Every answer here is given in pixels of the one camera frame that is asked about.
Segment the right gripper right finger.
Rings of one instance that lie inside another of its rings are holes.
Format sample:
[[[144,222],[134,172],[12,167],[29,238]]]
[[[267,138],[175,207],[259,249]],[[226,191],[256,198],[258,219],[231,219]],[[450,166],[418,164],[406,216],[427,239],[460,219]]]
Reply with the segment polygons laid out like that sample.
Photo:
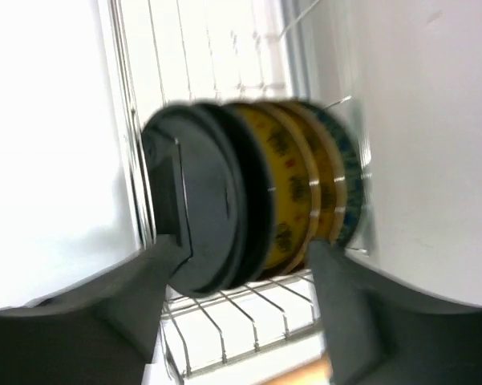
[[[482,384],[482,307],[413,290],[323,239],[308,246],[335,384]]]

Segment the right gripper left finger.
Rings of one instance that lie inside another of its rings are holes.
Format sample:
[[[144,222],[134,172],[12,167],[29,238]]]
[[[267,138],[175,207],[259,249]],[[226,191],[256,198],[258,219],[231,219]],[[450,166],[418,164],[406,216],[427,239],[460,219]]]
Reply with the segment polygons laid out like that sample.
[[[166,188],[162,232],[103,274],[35,306],[0,310],[0,384],[140,384],[152,361],[167,286],[193,258],[179,140],[154,150]]]

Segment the blue green patterned plate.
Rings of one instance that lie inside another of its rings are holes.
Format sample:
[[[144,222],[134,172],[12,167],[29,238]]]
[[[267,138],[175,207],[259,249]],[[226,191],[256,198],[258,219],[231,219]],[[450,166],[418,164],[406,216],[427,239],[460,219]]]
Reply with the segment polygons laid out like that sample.
[[[330,134],[342,157],[347,187],[347,203],[342,229],[336,243],[341,247],[346,247],[356,233],[364,204],[362,166],[354,146],[354,140],[347,126],[333,113],[304,99],[296,99],[295,102],[314,115],[316,120]]]

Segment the yellow patterned plate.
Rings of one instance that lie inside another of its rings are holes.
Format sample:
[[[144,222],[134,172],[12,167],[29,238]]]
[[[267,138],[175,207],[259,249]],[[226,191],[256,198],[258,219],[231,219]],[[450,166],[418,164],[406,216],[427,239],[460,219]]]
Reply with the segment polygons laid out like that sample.
[[[263,278],[286,275],[304,260],[320,213],[319,176],[298,124],[273,103],[228,104],[248,124],[261,145],[273,179],[276,225]]]
[[[321,212],[318,237],[334,244],[339,240],[344,223],[347,187],[342,157],[331,134],[311,111],[296,102],[268,102],[269,106],[287,114],[304,135],[318,169],[321,186]]]

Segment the black plate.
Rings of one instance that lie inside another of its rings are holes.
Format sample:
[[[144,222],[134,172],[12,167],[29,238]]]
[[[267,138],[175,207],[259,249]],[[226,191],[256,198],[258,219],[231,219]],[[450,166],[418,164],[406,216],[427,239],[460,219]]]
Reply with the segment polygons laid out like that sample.
[[[184,254],[169,284],[203,298],[236,274],[246,239],[240,165],[233,146],[203,107],[173,104],[155,112],[141,135],[158,235]]]
[[[228,285],[229,289],[234,289],[256,281],[268,259],[276,225],[273,177],[260,141],[246,118],[231,105],[199,102],[197,106],[219,123],[229,141],[227,153],[237,162],[234,175],[241,178],[240,196],[245,203],[240,209],[237,230],[244,238],[235,247],[240,257]]]

